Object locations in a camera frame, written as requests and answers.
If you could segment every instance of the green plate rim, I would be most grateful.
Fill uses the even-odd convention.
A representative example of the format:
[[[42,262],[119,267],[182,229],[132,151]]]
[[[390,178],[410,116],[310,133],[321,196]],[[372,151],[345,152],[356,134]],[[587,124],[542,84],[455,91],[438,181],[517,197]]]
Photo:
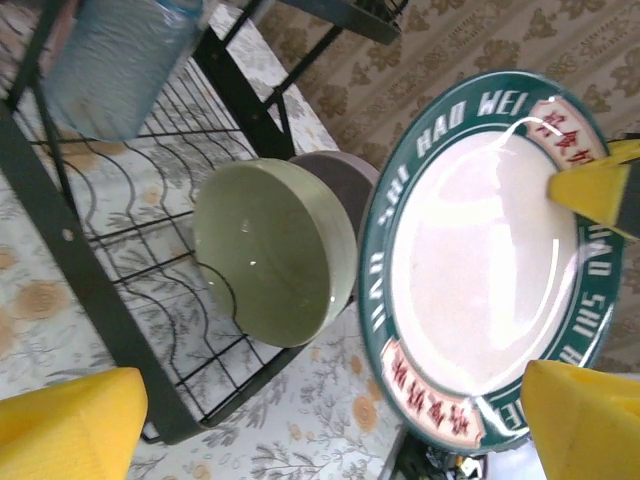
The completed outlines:
[[[447,444],[444,442],[441,442],[440,440],[432,437],[430,434],[426,433],[425,431],[423,431],[418,425],[416,425],[411,419],[409,419],[409,417],[404,413],[404,411],[399,407],[399,405],[396,404],[396,400],[394,398],[394,396],[392,395],[392,393],[389,390],[389,387],[387,386],[386,382],[383,379],[382,376],[382,369],[381,369],[381,365],[380,365],[380,350],[378,348],[376,348],[374,345],[372,345],[372,337],[374,335],[374,333],[372,332],[372,329],[370,327],[370,321],[368,319],[366,319],[366,313],[364,311],[364,303],[365,301],[363,300],[363,298],[365,297],[365,295],[363,294],[363,292],[365,291],[366,288],[368,288],[368,286],[366,285],[366,275],[363,274],[363,272],[365,271],[366,266],[368,265],[368,258],[367,258],[367,252],[368,252],[368,237],[369,237],[369,232],[372,230],[372,223],[374,222],[374,215],[372,215],[372,211],[371,208],[375,202],[375,200],[377,198],[379,198],[380,196],[382,196],[384,194],[384,192],[382,192],[382,188],[381,186],[384,184],[384,180],[386,178],[388,178],[389,175],[389,169],[392,166],[392,164],[394,163],[394,160],[396,158],[396,155],[398,154],[398,151],[401,149],[401,147],[404,145],[405,141],[407,140],[408,137],[413,137],[415,135],[413,131],[414,127],[416,127],[416,125],[418,124],[418,122],[421,121],[422,117],[424,117],[428,112],[432,111],[432,110],[436,110],[442,103],[444,103],[447,99],[449,99],[450,96],[452,96],[453,94],[455,94],[455,92],[457,92],[458,90],[460,90],[463,87],[467,87],[469,84],[472,84],[480,79],[483,78],[489,78],[492,76],[509,76],[509,75],[516,75],[519,77],[529,77],[533,80],[537,80],[539,82],[542,82],[543,84],[545,84],[547,87],[549,87],[550,89],[556,90],[557,91],[557,95],[559,95],[560,97],[562,97],[565,101],[567,101],[567,103],[569,103],[571,105],[571,107],[573,107],[575,110],[577,110],[577,112],[579,112],[583,118],[586,120],[586,122],[589,124],[589,126],[592,128],[593,132],[595,133],[597,140],[600,142],[603,150],[605,151],[606,154],[609,154],[609,148],[606,142],[606,139],[604,137],[604,135],[602,134],[598,124],[595,122],[595,119],[592,115],[592,113],[587,110],[587,108],[570,92],[568,91],[565,87],[563,87],[562,85],[558,84],[557,82],[554,82],[553,80],[550,80],[542,75],[539,75],[537,73],[534,72],[529,72],[527,70],[519,70],[519,69],[512,69],[512,70],[505,70],[505,71],[493,71],[493,72],[484,72],[484,73],[480,73],[474,76],[471,76],[467,79],[465,79],[463,82],[460,82],[458,84],[453,85],[452,87],[450,87],[449,89],[447,89],[445,92],[443,92],[442,94],[440,94],[437,98],[435,98],[429,105],[427,105],[424,109],[422,109],[422,111],[420,112],[419,115],[416,116],[416,118],[411,122],[411,124],[407,127],[407,129],[405,130],[404,134],[402,135],[402,137],[400,138],[400,140],[398,141],[398,143],[396,144],[394,150],[392,151],[391,155],[389,156],[389,159],[387,160],[387,162],[385,163],[384,167],[381,169],[380,171],[380,177],[379,177],[379,182],[378,185],[376,186],[376,188],[374,189],[374,191],[372,192],[372,194],[370,195],[369,201],[368,201],[368,206],[367,206],[367,215],[365,216],[365,218],[363,219],[363,224],[362,224],[362,228],[360,229],[360,235],[359,235],[359,246],[360,246],[360,254],[359,254],[359,262],[358,262],[358,280],[357,280],[357,289],[356,289],[356,296],[357,296],[357,303],[358,303],[358,313],[359,313],[359,321],[360,321],[360,326],[362,329],[362,334],[363,334],[363,339],[364,339],[364,344],[365,344],[365,350],[370,362],[370,365],[372,367],[374,376],[376,378],[376,381],[378,382],[378,384],[381,386],[381,390],[383,392],[384,397],[386,398],[386,400],[388,401],[388,403],[392,406],[393,410],[396,412],[396,414],[398,414],[400,416],[400,418],[402,418],[405,423],[409,426],[410,431],[413,433],[414,436],[416,436],[417,438],[420,438],[421,440],[425,441],[428,444],[431,445],[435,445],[437,447],[449,450],[449,451],[455,451],[461,454],[482,454],[482,453],[486,453],[489,451],[503,451],[503,450],[508,450],[508,449],[512,449],[512,448],[516,448],[519,445],[522,444],[523,441],[526,441],[526,439],[528,438],[528,427],[526,428],[527,433],[523,434],[523,435],[519,435],[517,437],[515,437],[513,440],[510,440],[508,442],[504,442],[498,445],[487,445],[487,446],[481,446],[479,448],[464,448],[464,447],[460,447],[460,446],[454,446],[451,444]],[[394,219],[395,223],[397,223],[397,219],[399,218],[400,215],[395,214],[394,215]],[[579,216],[576,215],[576,227],[578,230],[580,230],[582,226],[586,226],[586,225],[594,225],[594,222],[591,222],[589,220],[583,219]],[[393,228],[388,228],[388,231],[385,232],[384,234],[384,240],[382,241],[382,246],[384,247],[384,251],[386,252],[392,252],[393,249],[393,241],[390,241],[391,237],[391,232],[393,231]],[[611,275],[611,278],[609,279],[609,281],[613,284],[613,288],[611,291],[611,294],[608,296],[609,299],[613,299],[610,301],[609,303],[609,308],[607,309],[607,311],[603,314],[603,320],[602,320],[602,326],[598,332],[598,335],[596,336],[596,338],[591,342],[591,350],[590,352],[588,352],[588,354],[585,354],[585,356],[587,357],[587,360],[584,364],[585,367],[589,367],[591,365],[593,365],[593,363],[595,362],[596,358],[598,357],[598,354],[600,352],[600,350],[603,347],[604,344],[604,340],[607,337],[607,333],[608,330],[611,326],[611,319],[613,316],[613,310],[616,306],[616,298],[617,298],[617,293],[618,290],[620,288],[620,282],[621,282],[621,263],[622,263],[622,253],[623,253],[623,247],[624,247],[624,239],[616,234],[616,233],[612,233],[612,238],[614,240],[616,240],[617,243],[619,243],[619,248],[615,249],[613,251],[613,255],[612,255],[612,269],[613,269],[613,273]],[[385,273],[383,274],[383,277],[388,278],[388,268],[389,268],[389,264],[390,262],[387,264],[386,269],[387,271],[385,271]],[[580,291],[576,292],[575,289],[572,292],[571,298],[570,298],[570,302],[573,301],[573,299],[580,293]],[[569,320],[567,319],[568,317],[568,312],[565,311],[564,315],[563,315],[563,323],[568,322]]]

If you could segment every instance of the water bottle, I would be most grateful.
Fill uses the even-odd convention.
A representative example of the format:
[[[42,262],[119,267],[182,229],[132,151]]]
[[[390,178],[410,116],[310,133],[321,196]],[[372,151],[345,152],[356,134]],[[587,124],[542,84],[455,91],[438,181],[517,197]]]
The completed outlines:
[[[135,138],[201,14],[202,0],[87,0],[44,82],[53,118],[96,140]]]
[[[176,65],[176,70],[181,69],[181,66],[187,60],[189,60],[191,55],[193,55],[193,52],[196,50],[196,48],[200,44],[200,40],[202,40],[202,37],[204,36],[204,32],[207,30],[207,28],[209,28],[209,22],[211,21],[211,17],[213,17],[213,12],[216,10],[216,8],[218,8],[219,4],[220,4],[219,0],[203,0],[202,14],[198,19],[198,25],[197,25],[195,34],[193,36],[191,45],[184,52],[182,52],[182,57],[180,58],[180,60],[178,61],[178,64]]]

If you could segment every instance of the patterned wallpaper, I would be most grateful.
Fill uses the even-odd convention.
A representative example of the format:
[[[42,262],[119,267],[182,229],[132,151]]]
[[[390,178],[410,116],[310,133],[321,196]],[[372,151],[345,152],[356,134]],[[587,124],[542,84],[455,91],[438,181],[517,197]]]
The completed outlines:
[[[340,147],[377,167],[435,96],[499,68],[566,85],[609,136],[640,131],[639,0],[411,0],[401,26],[388,47],[343,33],[298,82]],[[329,27],[277,3],[259,28],[291,68]]]

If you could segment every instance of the chinese characters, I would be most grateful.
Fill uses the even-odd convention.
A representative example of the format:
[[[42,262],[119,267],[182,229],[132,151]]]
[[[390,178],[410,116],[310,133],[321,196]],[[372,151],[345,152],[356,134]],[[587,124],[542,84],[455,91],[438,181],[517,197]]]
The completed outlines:
[[[562,124],[567,121],[567,116],[558,112],[557,110],[551,111],[551,113],[545,115],[542,118],[542,125],[536,128],[536,132],[540,132],[543,138],[549,138],[551,134],[560,135],[560,138],[554,142],[554,146],[558,147],[562,156],[569,156],[567,162],[570,165],[582,165],[594,160],[590,149],[579,148],[579,130],[563,131]],[[578,147],[578,150],[572,152],[574,147]]]
[[[448,442],[478,446],[486,432],[470,399],[441,392],[414,369],[399,342],[389,340],[381,352],[382,375],[408,418]]]

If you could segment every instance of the dish rack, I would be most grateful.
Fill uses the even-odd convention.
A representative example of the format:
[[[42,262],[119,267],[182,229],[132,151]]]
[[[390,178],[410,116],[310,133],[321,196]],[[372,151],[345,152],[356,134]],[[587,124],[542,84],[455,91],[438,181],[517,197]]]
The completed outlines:
[[[331,21],[334,12],[340,21],[261,101],[226,49],[261,1],[251,0],[224,37],[205,32],[130,142],[107,147],[59,130],[49,116],[39,58],[64,2],[42,2],[30,40],[11,58],[15,74],[0,72],[7,92],[0,168],[115,364],[141,371],[149,397],[142,437],[149,443],[176,444],[215,427],[304,348],[256,342],[216,311],[190,235],[200,182],[225,162],[291,158],[284,91],[344,28],[369,38],[382,32],[378,40],[389,43],[406,6],[315,2],[324,7],[311,13]],[[16,28],[2,10],[0,28]],[[0,41],[0,53],[13,50]],[[269,114],[274,105],[279,121]],[[88,171],[93,163],[100,168]],[[203,387],[212,377],[219,380],[213,394]]]

